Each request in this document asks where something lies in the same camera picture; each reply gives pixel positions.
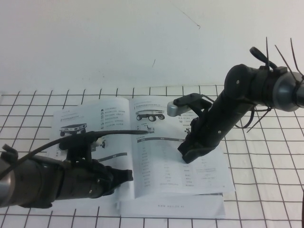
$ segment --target book page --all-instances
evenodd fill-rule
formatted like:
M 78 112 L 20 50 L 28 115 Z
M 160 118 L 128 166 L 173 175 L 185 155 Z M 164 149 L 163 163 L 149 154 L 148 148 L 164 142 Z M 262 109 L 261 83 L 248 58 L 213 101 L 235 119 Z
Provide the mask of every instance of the book page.
M 120 203 L 120 213 L 128 217 L 222 219 L 225 217 L 221 194 L 138 198 Z
M 183 161 L 177 148 L 197 116 L 187 112 L 169 117 L 166 111 L 171 100 L 145 96 L 130 101 L 132 127 L 149 131 L 133 137 L 135 197 L 234 191 L 220 147 L 190 164 Z
M 50 140 L 89 131 L 130 130 L 129 101 L 124 98 L 109 97 L 87 105 L 65 107 L 55 112 Z M 105 166 L 126 170 L 133 169 L 132 142 L 130 135 L 115 134 L 100 138 L 91 146 L 92 159 Z M 61 151 L 58 145 L 51 147 L 48 157 L 65 160 L 67 151 Z M 124 183 L 110 196 L 95 201 L 119 201 L 134 198 L 133 181 Z

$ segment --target white paper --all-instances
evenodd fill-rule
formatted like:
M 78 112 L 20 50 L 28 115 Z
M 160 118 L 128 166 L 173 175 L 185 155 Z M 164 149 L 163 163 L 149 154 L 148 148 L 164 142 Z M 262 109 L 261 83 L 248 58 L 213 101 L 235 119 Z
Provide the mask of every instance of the white paper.
M 222 219 L 225 216 L 222 195 L 139 198 L 120 203 L 122 216 L 146 218 Z
M 164 193 L 208 194 L 234 191 L 233 181 L 219 147 L 186 164 L 178 151 L 197 117 L 188 112 L 180 117 L 166 114 L 170 97 L 149 96 L 130 101 L 131 126 L 150 131 L 133 136 L 135 197 Z M 163 117 L 145 118 L 145 114 Z
M 99 206 L 99 216 L 110 216 L 110 217 L 118 217 L 120 216 L 120 210 L 117 207 L 117 203 L 100 201 L 102 198 L 98 199 L 68 199 L 68 200 L 56 200 L 53 202 L 53 206 L 51 207 L 52 211 L 57 213 L 65 212 L 67 210 L 74 209 L 91 209 L 92 207 Z

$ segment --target grid paper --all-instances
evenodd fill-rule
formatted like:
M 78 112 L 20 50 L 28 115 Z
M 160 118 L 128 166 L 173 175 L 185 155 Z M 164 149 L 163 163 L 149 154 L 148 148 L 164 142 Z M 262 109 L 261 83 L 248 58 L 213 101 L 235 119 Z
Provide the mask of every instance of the grid paper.
M 222 85 L 209 85 L 7 92 L 0 99 L 0 144 L 13 146 L 22 157 L 48 142 L 54 111 L 103 96 L 130 99 L 162 95 L 175 99 L 202 93 L 216 99 L 222 90 Z M 249 116 L 247 113 L 238 124 L 245 125 Z M 256 113 L 253 122 L 259 116 L 261 113 Z M 249 133 L 233 128 L 226 135 L 220 146 L 236 192 L 224 194 L 225 219 L 121 218 L 100 216 L 99 207 L 34 212 L 13 206 L 0 209 L 0 228 L 299 228 L 304 185 L 303 129 L 304 109 L 291 113 L 272 110 Z

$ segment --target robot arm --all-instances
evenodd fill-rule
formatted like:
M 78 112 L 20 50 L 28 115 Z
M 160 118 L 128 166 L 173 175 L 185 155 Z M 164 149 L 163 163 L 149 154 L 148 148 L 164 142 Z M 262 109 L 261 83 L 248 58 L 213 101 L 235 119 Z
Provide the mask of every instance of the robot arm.
M 232 67 L 226 76 L 224 90 L 214 103 L 202 99 L 205 96 L 199 94 L 186 95 L 168 103 L 169 116 L 191 109 L 198 115 L 178 148 L 186 163 L 214 150 L 246 112 L 254 112 L 256 105 L 286 112 L 304 106 L 303 75 L 289 72 L 286 67 L 277 67 L 255 47 L 250 52 L 266 66 L 259 69 L 243 64 Z
M 147 131 L 88 132 L 60 138 L 18 160 L 18 152 L 4 145 L 0 157 L 0 207 L 50 208 L 55 200 L 99 198 L 132 181 L 131 170 L 104 166 L 91 157 L 91 144 L 108 134 L 146 134 Z M 66 160 L 35 155 L 59 143 Z

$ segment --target cable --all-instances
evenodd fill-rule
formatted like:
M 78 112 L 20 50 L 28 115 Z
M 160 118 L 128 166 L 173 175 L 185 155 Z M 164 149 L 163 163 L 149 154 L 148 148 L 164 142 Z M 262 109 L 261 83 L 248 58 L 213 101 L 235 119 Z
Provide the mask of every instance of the cable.
M 298 68 L 298 65 L 296 63 L 296 60 L 295 60 L 295 51 L 294 51 L 294 46 L 293 46 L 293 41 L 291 40 L 290 38 L 290 44 L 291 44 L 291 51 L 293 53 L 293 58 L 294 58 L 294 64 L 295 64 L 295 68 L 297 69 L 297 71 L 300 73 L 300 75 L 302 76 L 302 81 L 304 80 L 304 75 L 301 73 L 301 71 L 299 70 Z
M 266 37 L 266 53 L 267 53 L 267 63 L 266 63 L 266 66 L 267 66 L 267 69 L 269 71 L 270 63 L 269 63 L 269 55 L 268 55 L 268 40 L 267 40 L 267 37 Z
M 237 128 L 240 128 L 240 129 L 245 129 L 245 128 L 248 128 L 249 125 L 251 125 L 252 121 L 253 121 L 253 118 L 255 117 L 255 110 L 254 110 L 254 107 L 251 109 L 251 114 L 250 114 L 250 119 L 248 121 L 247 124 L 245 124 L 244 127 L 239 127 L 237 125 L 235 125 Z
M 138 131 L 138 130 L 119 130 L 119 131 L 98 131 L 98 132 L 87 132 L 82 134 L 83 137 L 88 135 L 93 135 L 96 138 L 101 138 L 102 136 L 109 135 L 109 134 L 147 134 L 147 131 Z M 18 166 L 20 166 L 23 162 L 25 162 L 27 159 L 32 158 L 35 154 L 54 146 L 58 143 L 64 142 L 68 139 L 71 139 L 74 137 L 74 135 L 70 135 L 64 138 L 56 139 L 54 141 L 51 141 L 43 146 L 38 147 L 37 149 L 33 150 L 32 152 L 29 152 L 24 157 L 18 159 L 15 163 L 11 164 L 6 170 L 4 170 L 2 173 L 0 173 L 0 180 L 2 180 L 7 174 L 9 174 L 10 171 L 14 170 Z
M 276 47 L 277 51 L 279 52 L 279 54 L 280 54 L 281 58 L 283 59 L 284 63 L 285 63 L 285 64 L 286 64 L 286 66 L 288 67 L 288 69 L 289 69 L 289 71 L 290 71 L 291 75 L 293 76 L 294 80 L 295 80 L 296 82 L 298 82 L 298 80 L 295 78 L 295 76 L 294 76 L 294 74 L 293 74 L 293 72 L 292 72 L 291 68 L 289 67 L 288 63 L 286 62 L 285 58 L 283 57 L 282 53 L 280 52 L 280 50 L 277 48 L 277 46 L 276 46 L 276 45 L 275 45 L 275 47 Z
M 208 97 L 208 96 L 206 96 L 204 94 L 202 94 L 201 96 L 204 97 L 204 98 L 206 98 L 206 99 L 208 99 L 208 100 L 210 100 L 211 102 L 214 102 L 214 100 L 212 100 L 210 97 Z
M 269 59 L 256 47 L 252 47 L 250 53 L 261 62 L 265 63 L 266 66 L 269 65 L 272 69 L 276 69 L 277 66 L 273 62 L 269 61 Z
M 256 126 L 270 111 L 272 110 L 272 108 L 271 107 L 269 107 L 269 108 L 267 108 L 266 109 L 266 112 L 265 112 L 265 114 L 261 117 L 261 118 L 259 118 L 258 119 L 258 121 L 256 121 L 256 123 L 252 126 L 252 127 L 250 127 L 249 128 L 249 130 L 247 131 L 247 133 L 252 129 L 252 128 L 254 128 L 254 126 Z

